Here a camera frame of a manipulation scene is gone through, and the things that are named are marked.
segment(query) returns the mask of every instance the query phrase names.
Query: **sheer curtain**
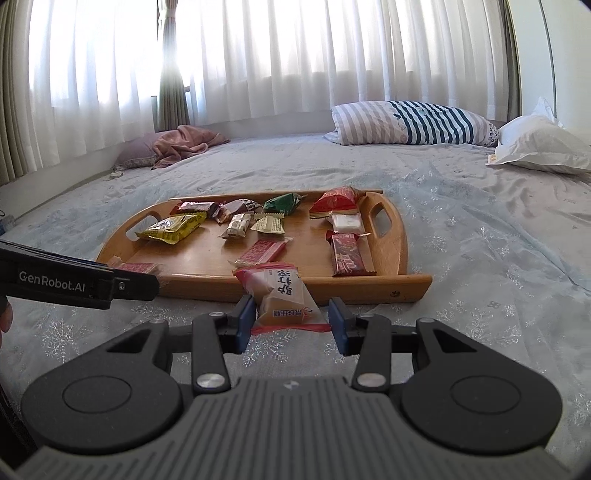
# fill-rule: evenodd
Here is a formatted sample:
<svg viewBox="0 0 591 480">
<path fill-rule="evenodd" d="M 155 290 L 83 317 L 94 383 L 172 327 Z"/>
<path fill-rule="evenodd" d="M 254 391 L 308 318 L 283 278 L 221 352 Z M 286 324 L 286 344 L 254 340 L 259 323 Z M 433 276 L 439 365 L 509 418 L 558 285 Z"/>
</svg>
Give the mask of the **sheer curtain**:
<svg viewBox="0 0 591 480">
<path fill-rule="evenodd" d="M 197 125 L 413 99 L 506 119 L 498 0 L 180 0 Z"/>
<path fill-rule="evenodd" d="M 21 122 L 33 169 L 154 131 L 153 2 L 34 0 L 29 16 Z"/>
</svg>

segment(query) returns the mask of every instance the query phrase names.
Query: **red wafer bar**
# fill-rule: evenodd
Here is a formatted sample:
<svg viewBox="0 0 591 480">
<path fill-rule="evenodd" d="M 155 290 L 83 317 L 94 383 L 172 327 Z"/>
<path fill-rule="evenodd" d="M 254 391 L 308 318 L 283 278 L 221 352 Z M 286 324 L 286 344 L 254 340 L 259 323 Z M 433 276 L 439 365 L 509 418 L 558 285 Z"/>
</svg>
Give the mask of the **red wafer bar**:
<svg viewBox="0 0 591 480">
<path fill-rule="evenodd" d="M 127 270 L 136 273 L 151 273 L 156 275 L 160 269 L 160 264 L 157 263 L 124 263 L 117 267 L 119 270 Z"/>
<path fill-rule="evenodd" d="M 272 262 L 283 252 L 290 240 L 291 238 L 287 237 L 283 237 L 281 240 L 258 240 L 232 265 L 243 268 Z"/>
<path fill-rule="evenodd" d="M 331 215 L 349 215 L 359 211 L 357 202 L 365 195 L 353 187 L 329 190 L 312 205 L 310 218 L 324 218 Z"/>
<path fill-rule="evenodd" d="M 335 267 L 333 277 L 357 277 L 376 274 L 376 272 L 368 271 L 365 268 L 357 245 L 359 235 L 328 231 L 326 232 L 326 239 L 333 247 L 333 265 Z"/>
</svg>

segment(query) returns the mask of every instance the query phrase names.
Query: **green candy wrapper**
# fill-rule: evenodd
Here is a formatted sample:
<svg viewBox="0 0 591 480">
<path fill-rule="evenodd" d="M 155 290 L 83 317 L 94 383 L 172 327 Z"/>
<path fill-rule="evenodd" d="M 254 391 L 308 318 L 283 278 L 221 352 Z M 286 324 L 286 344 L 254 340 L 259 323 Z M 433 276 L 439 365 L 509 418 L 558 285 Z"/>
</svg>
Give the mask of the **green candy wrapper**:
<svg viewBox="0 0 591 480">
<path fill-rule="evenodd" d="M 286 193 L 267 200 L 263 206 L 265 212 L 283 213 L 283 215 L 291 215 L 304 197 L 298 193 Z"/>
</svg>

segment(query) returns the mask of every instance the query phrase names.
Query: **metal screw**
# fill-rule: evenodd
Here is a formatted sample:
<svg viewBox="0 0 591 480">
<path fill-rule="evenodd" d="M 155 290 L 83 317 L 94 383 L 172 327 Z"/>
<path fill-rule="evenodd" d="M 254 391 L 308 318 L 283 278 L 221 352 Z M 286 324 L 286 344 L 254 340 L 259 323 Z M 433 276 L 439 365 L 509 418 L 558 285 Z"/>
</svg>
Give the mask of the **metal screw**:
<svg viewBox="0 0 591 480">
<path fill-rule="evenodd" d="M 220 374 L 203 374 L 197 377 L 197 385 L 201 388 L 212 390 L 221 387 L 226 379 Z"/>
<path fill-rule="evenodd" d="M 361 374 L 357 377 L 357 383 L 362 387 L 377 388 L 386 383 L 386 377 L 375 373 Z"/>
</svg>

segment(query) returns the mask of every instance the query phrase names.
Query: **wrinkled sheet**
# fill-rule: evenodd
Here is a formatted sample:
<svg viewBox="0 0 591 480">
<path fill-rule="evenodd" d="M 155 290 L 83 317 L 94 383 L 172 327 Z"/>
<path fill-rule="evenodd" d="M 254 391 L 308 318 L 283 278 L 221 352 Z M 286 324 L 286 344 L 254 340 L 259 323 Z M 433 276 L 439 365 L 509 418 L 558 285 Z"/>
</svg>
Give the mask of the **wrinkled sheet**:
<svg viewBox="0 0 591 480">
<path fill-rule="evenodd" d="M 406 225 L 410 269 L 434 275 L 434 282 L 416 304 L 352 310 L 373 310 L 401 325 L 436 317 L 545 375 L 564 401 L 548 450 L 572 467 L 591 449 L 591 178 L 485 167 L 491 152 L 472 145 L 343 147 L 320 135 L 233 140 L 165 170 L 93 181 L 21 218 L 3 238 L 94 259 L 118 225 L 173 196 L 383 188 Z M 0 381 L 18 406 L 36 377 L 141 322 L 186 325 L 201 312 L 232 306 L 162 298 L 114 301 L 107 311 L 23 300 L 14 307 Z M 339 355 L 329 333 L 283 330 L 251 339 L 244 355 L 226 361 L 236 381 L 350 378 L 356 359 Z M 177 380 L 189 382 L 189 362 L 190 355 L 176 355 Z M 410 356 L 394 355 L 392 380 L 411 374 Z"/>
</svg>

